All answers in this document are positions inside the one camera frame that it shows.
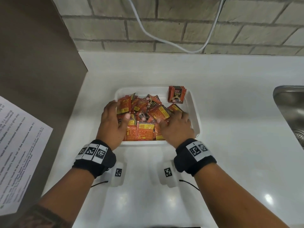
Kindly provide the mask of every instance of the black wire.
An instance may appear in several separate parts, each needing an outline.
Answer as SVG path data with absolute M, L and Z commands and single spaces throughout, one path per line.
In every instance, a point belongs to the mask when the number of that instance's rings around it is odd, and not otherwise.
M 94 186 L 97 186 L 97 185 L 99 185 L 99 184 L 107 183 L 107 182 L 109 182 L 109 181 L 102 181 L 102 182 L 100 182 L 100 183 L 97 183 L 97 184 L 95 184 L 95 185 L 92 185 L 91 188 L 94 187 Z
M 187 182 L 187 181 L 185 181 L 185 180 L 179 180 L 179 181 L 183 181 L 183 182 L 186 182 L 186 183 L 192 185 L 191 183 L 189 183 L 189 182 Z

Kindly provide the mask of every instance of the sink drain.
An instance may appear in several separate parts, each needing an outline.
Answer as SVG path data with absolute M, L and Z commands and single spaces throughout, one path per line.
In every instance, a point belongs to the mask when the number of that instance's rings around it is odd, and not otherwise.
M 304 149 L 304 131 L 302 130 L 293 130 L 295 137 L 298 139 L 300 145 Z

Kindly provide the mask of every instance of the wristband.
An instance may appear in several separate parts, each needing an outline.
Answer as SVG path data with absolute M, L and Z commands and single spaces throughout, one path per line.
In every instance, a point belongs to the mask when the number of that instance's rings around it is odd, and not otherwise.
M 210 150 L 200 141 L 187 139 L 176 149 L 174 165 L 178 172 L 185 171 L 194 176 L 200 169 L 210 163 L 216 163 Z
M 72 168 L 88 170 L 94 178 L 102 175 L 116 163 L 116 155 L 101 140 L 94 140 L 85 145 L 76 156 Z

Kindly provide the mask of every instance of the hand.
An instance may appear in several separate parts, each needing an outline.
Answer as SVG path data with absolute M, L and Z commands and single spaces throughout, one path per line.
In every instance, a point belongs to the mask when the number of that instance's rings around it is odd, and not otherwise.
M 157 119 L 162 136 L 175 149 L 188 138 L 195 138 L 194 130 L 191 128 L 191 122 L 188 117 L 187 113 L 182 114 L 176 111 L 170 117 L 168 126 L 164 120 Z
M 105 142 L 111 150 L 115 150 L 123 141 L 130 120 L 130 114 L 127 113 L 122 119 L 120 126 L 118 125 L 116 107 L 119 104 L 119 102 L 113 100 L 105 106 L 96 136 L 96 139 Z

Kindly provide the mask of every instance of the white electrical cord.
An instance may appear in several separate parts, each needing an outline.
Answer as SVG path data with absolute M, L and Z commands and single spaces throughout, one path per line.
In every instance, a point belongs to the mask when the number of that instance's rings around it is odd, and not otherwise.
M 142 23 L 141 23 L 141 21 L 140 21 L 140 19 L 139 19 L 139 16 L 138 16 L 138 14 L 137 14 L 137 11 L 136 11 L 136 9 L 135 9 L 135 7 L 134 7 L 132 1 L 129 0 L 129 2 L 130 2 L 130 5 L 131 5 L 131 7 L 132 7 L 132 9 L 133 9 L 133 12 L 134 12 L 134 14 L 135 14 L 135 17 L 136 17 L 136 19 L 137 19 L 137 21 L 138 21 L 138 23 L 139 23 L 139 26 L 141 27 L 142 31 L 143 31 L 146 35 L 148 35 L 150 38 L 153 38 L 154 40 L 157 40 L 157 41 L 160 41 L 160 42 L 163 42 L 163 43 L 167 43 L 167 44 L 169 44 L 169 45 L 173 45 L 173 46 L 175 46 L 175 47 L 181 49 L 182 51 L 184 51 L 184 52 L 186 52 L 186 53 L 199 53 L 199 52 L 202 52 L 202 50 L 206 47 L 206 45 L 208 44 L 208 42 L 209 42 L 209 40 L 210 40 L 210 38 L 211 38 L 211 35 L 212 35 L 213 30 L 214 30 L 214 28 L 215 28 L 215 25 L 216 25 L 216 23 L 217 23 L 217 19 L 219 18 L 218 16 L 219 16 L 219 14 L 220 14 L 220 12 L 221 12 L 222 5 L 223 5 L 224 0 L 220 0 L 220 2 L 219 2 L 219 7 L 218 7 L 218 9 L 217 9 L 217 13 L 216 13 L 214 22 L 213 22 L 213 24 L 212 24 L 212 27 L 211 27 L 211 29 L 210 29 L 210 32 L 209 32 L 209 34 L 208 34 L 208 37 L 207 37 L 206 42 L 204 43 L 204 45 L 203 45 L 200 49 L 198 49 L 198 50 L 196 50 L 196 51 L 189 51 L 189 50 L 186 50 L 186 49 L 184 49 L 183 47 L 180 47 L 179 45 L 177 45 L 177 44 L 175 44 L 175 43 L 173 43 L 173 42 L 169 42 L 169 41 L 166 41 L 166 40 L 164 40 L 164 39 L 157 38 L 157 37 L 155 37 L 155 36 L 149 34 L 149 33 L 144 29 L 144 27 L 142 26 Z

